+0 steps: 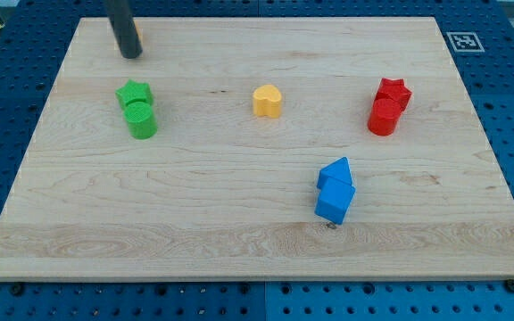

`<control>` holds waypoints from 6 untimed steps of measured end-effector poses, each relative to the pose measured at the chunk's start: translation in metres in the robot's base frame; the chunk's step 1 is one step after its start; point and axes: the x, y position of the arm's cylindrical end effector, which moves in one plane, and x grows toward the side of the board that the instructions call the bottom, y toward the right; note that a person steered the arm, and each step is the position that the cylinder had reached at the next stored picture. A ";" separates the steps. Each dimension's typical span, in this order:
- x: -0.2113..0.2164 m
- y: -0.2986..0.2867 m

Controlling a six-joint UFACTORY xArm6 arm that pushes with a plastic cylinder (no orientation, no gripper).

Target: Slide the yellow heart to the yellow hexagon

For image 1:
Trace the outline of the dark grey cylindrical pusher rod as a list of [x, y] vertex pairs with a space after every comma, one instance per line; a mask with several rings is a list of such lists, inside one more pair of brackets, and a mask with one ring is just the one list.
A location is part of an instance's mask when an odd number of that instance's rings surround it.
[[139, 57], [143, 48], [137, 39], [129, 0], [104, 0], [104, 8], [121, 55], [126, 59]]

